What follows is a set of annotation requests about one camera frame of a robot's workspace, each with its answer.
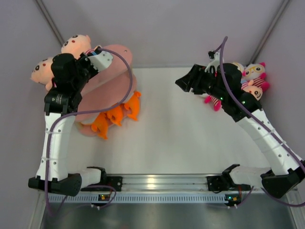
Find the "boy plush black hair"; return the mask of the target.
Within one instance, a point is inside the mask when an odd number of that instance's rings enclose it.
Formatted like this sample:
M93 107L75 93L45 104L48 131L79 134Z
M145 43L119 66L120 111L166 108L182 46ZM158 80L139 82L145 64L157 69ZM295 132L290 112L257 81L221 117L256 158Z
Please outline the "boy plush black hair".
M53 58L48 57L36 64L31 72L30 79L36 83L44 85L46 91L49 91L53 87L52 79L54 78L54 74L51 70L52 63Z

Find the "boy plush red dot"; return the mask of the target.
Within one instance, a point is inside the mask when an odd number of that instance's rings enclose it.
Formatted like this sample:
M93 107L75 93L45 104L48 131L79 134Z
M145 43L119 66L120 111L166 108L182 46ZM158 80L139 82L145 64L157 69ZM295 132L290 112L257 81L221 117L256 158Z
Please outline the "boy plush red dot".
M254 80L250 80L249 82L243 83L241 89L253 95L257 101L262 98L263 90L262 88L254 85Z

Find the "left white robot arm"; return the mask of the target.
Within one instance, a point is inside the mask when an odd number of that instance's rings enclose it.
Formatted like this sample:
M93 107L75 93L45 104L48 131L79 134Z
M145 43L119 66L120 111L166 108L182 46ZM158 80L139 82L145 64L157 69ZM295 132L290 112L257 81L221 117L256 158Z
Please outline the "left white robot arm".
M66 159L70 132L88 81L112 63L104 52L75 59L70 53L52 59L52 88L44 98L45 140L36 176L28 186L46 193L76 196L86 186L80 173L67 171Z

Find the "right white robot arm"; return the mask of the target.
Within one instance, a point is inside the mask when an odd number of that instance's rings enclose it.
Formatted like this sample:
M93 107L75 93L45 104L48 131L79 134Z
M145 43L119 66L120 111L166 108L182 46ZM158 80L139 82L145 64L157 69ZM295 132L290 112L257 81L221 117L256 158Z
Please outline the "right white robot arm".
M211 72L195 64L183 77L175 81L185 92L208 94L222 103L222 109L251 137L269 163L269 167L255 168L233 164L222 172L227 189L238 185L264 189L280 199L305 178L305 162L294 153L272 127L260 102L241 89L242 73L232 63L224 63Z

